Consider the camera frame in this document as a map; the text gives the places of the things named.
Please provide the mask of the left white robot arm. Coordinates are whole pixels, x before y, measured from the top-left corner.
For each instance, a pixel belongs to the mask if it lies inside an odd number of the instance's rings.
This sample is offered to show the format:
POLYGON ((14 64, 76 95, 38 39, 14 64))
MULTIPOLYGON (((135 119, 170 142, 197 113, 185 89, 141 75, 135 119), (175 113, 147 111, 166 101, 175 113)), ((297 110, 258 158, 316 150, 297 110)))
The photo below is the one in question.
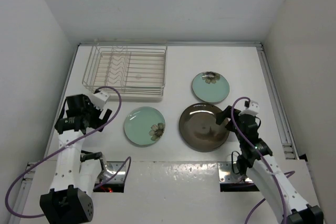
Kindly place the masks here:
POLYGON ((49 223, 86 223, 93 219, 91 195, 104 173, 101 152, 82 154, 88 128, 103 130, 112 111, 104 111, 109 95, 103 91, 87 96, 68 96, 55 124, 60 153, 49 192, 41 195, 40 207, 49 223))

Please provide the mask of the dark brown glazed plate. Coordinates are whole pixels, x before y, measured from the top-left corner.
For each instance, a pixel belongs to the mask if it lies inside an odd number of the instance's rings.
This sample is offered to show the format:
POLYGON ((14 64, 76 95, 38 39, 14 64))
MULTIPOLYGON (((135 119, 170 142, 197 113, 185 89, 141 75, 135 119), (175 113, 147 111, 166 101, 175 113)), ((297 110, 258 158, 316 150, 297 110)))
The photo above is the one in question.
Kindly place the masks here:
POLYGON ((229 136, 228 119, 216 124, 221 109, 209 103, 188 106, 180 116, 179 131, 187 145, 199 152, 211 152, 222 146, 229 136))

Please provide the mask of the small teal flower plate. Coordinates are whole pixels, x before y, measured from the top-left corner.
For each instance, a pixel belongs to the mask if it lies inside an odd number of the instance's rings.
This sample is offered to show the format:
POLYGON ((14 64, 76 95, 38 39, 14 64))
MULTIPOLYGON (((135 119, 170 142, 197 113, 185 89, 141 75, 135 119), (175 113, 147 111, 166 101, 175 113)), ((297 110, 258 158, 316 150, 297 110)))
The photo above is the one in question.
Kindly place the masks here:
POLYGON ((207 103, 219 103, 230 92, 229 82, 221 74, 205 71, 197 74, 192 81, 192 91, 197 98, 207 103))

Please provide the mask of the large teal flower plate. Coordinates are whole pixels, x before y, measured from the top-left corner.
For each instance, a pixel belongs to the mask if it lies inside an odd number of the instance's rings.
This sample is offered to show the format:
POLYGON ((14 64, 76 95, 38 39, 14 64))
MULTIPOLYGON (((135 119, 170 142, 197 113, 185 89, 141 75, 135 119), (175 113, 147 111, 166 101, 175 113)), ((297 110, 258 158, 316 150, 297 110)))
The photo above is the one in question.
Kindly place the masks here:
POLYGON ((131 111, 124 121, 124 132, 129 141, 137 146, 156 143, 164 134, 165 119, 160 111, 143 106, 131 111))

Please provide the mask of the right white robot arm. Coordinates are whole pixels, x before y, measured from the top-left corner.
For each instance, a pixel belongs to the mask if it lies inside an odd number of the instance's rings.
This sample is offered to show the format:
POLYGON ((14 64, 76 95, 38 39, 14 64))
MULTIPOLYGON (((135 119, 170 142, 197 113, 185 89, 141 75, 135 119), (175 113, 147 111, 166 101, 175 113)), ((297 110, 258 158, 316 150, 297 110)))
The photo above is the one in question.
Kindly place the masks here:
POLYGON ((243 110, 228 106, 216 114, 216 124, 225 125, 235 133, 241 154, 237 168, 241 175, 253 181, 271 207, 278 223, 323 223, 324 214, 317 205, 310 205, 293 187, 269 146, 259 137, 256 103, 248 102, 243 110))

